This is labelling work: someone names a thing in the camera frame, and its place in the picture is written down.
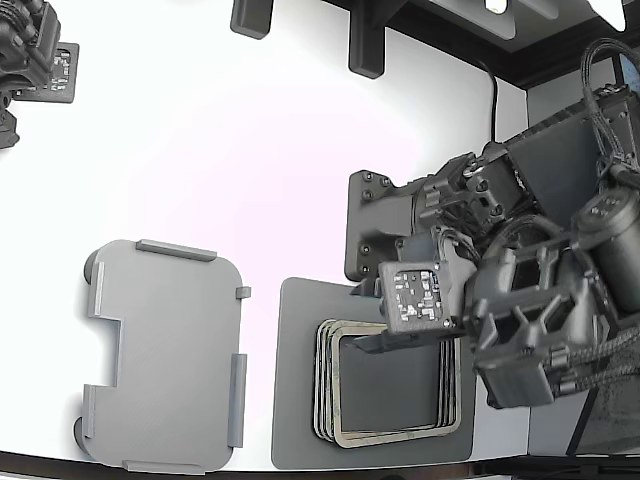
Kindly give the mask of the dark grey printed gripper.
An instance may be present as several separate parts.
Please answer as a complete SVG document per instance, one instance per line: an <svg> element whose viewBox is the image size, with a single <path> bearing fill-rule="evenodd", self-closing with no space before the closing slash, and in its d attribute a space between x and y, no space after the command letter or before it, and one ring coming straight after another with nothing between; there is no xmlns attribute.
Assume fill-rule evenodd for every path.
<svg viewBox="0 0 640 480"><path fill-rule="evenodd" d="M571 354L604 344L610 330L602 297L565 239L483 259L465 285L463 322L474 370L498 409L553 403L563 383L593 371ZM349 346L383 354L465 337L384 331L356 336Z"/></svg>

